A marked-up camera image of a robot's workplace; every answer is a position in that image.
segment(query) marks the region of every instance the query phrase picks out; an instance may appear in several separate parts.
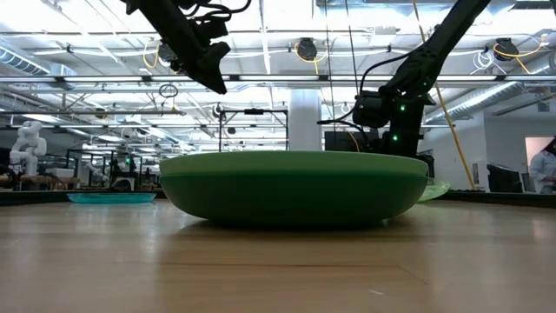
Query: table surface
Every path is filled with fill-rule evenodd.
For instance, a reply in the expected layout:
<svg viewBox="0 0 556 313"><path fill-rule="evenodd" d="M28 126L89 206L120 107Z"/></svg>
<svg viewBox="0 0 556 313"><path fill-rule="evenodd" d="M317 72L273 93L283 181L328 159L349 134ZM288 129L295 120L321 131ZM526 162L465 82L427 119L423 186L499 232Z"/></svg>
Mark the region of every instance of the table surface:
<svg viewBox="0 0 556 313"><path fill-rule="evenodd" d="M0 208L2 312L554 312L556 210L418 205L233 230L171 203Z"/></svg>

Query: computer monitor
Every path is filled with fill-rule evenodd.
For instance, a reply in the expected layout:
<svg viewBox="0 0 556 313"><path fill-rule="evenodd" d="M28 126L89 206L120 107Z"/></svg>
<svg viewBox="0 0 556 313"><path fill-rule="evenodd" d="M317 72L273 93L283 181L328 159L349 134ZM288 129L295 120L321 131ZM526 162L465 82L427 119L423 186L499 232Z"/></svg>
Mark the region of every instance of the computer monitor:
<svg viewBox="0 0 556 313"><path fill-rule="evenodd" d="M491 192L523 193L521 175L517 170L498 164L487 164L488 185Z"/></svg>

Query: green bowl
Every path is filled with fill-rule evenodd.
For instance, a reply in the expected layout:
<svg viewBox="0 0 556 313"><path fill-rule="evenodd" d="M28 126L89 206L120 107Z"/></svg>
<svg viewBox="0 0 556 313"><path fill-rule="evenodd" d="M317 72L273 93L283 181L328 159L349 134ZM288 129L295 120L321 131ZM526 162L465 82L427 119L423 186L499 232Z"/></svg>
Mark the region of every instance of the green bowl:
<svg viewBox="0 0 556 313"><path fill-rule="evenodd" d="M409 210L427 186L425 163L362 153L181 156L161 172L177 208L237 225L362 226Z"/></svg>

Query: blue tray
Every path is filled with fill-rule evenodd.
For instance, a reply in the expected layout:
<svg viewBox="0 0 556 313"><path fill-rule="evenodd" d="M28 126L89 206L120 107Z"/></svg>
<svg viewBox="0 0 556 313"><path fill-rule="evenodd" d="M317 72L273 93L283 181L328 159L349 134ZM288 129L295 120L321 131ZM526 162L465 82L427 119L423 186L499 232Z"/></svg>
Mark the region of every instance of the blue tray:
<svg viewBox="0 0 556 313"><path fill-rule="evenodd" d="M83 204L126 204L126 203L149 203L156 197L154 193L81 193L68 194L68 198L74 203Z"/></svg>

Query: ceiling light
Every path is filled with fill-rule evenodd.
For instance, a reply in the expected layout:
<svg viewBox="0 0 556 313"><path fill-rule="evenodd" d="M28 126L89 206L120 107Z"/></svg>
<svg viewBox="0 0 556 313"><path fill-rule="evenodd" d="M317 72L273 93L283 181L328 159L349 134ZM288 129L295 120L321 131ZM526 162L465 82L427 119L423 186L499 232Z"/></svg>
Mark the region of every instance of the ceiling light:
<svg viewBox="0 0 556 313"><path fill-rule="evenodd" d="M318 81L318 76L297 75L241 75L240 81L269 82L269 81Z"/></svg>
<svg viewBox="0 0 556 313"><path fill-rule="evenodd" d="M520 76L507 76L506 77L507 80L511 80L511 81L517 81L517 82L530 82L530 81L539 81L539 80L556 80L556 76L554 75L534 75L534 76L529 76L529 75L520 75Z"/></svg>
<svg viewBox="0 0 556 313"><path fill-rule="evenodd" d="M469 75L442 75L439 76L437 81L439 82L485 82L485 81L493 81L497 77L495 75L477 75L477 76L469 76Z"/></svg>
<svg viewBox="0 0 556 313"><path fill-rule="evenodd" d="M67 83L120 83L120 82L142 82L142 77L65 77Z"/></svg>
<svg viewBox="0 0 556 313"><path fill-rule="evenodd" d="M68 129L68 131L71 132L71 133L74 133L76 135L83 136L83 137L89 137L90 136L90 134L87 134L86 132L81 131L81 130Z"/></svg>
<svg viewBox="0 0 556 313"><path fill-rule="evenodd" d="M193 79L186 77L186 76L178 76L178 75L173 75L173 76L157 76L157 77L152 77L153 82L192 82Z"/></svg>
<svg viewBox="0 0 556 313"><path fill-rule="evenodd" d="M55 83L54 77L0 77L0 83Z"/></svg>
<svg viewBox="0 0 556 313"><path fill-rule="evenodd" d="M45 122L45 123L64 123L63 120L61 120L57 117L52 117L52 116L48 116L48 115L23 114L23 117L27 117L27 118L34 119L34 120L41 121L41 122Z"/></svg>
<svg viewBox="0 0 556 313"><path fill-rule="evenodd" d="M60 125L60 128L69 128L69 129L99 129L103 128L102 125Z"/></svg>
<svg viewBox="0 0 556 313"><path fill-rule="evenodd" d="M139 148L143 152L156 152L155 148Z"/></svg>
<svg viewBox="0 0 556 313"><path fill-rule="evenodd" d="M100 136L98 137L98 139L105 140L105 141L110 141L110 142L112 142L112 143L117 143L117 142L122 142L122 141L124 141L124 140L123 140L122 138L120 138L120 137L108 136L108 135L100 135Z"/></svg>

